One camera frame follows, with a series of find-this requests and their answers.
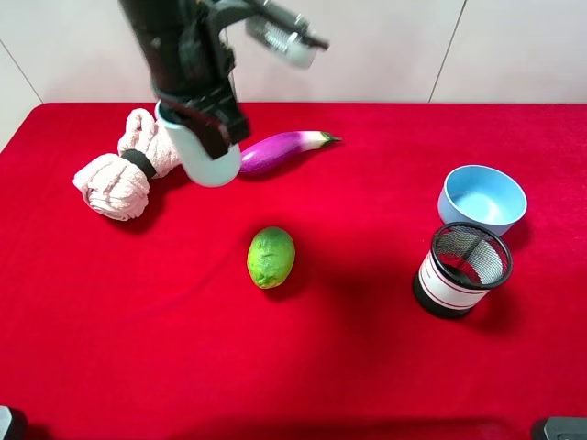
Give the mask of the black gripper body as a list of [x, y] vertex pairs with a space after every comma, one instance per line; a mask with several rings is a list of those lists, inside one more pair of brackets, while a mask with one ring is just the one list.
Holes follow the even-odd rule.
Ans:
[[238, 110], [233, 49], [220, 33], [252, 17], [251, 1], [120, 1], [164, 110]]

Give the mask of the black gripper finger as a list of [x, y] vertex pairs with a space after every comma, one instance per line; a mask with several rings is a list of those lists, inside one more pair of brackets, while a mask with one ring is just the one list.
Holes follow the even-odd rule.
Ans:
[[232, 93], [209, 93], [192, 98], [160, 95], [163, 115], [186, 127], [207, 156], [217, 160], [250, 135], [249, 120]]

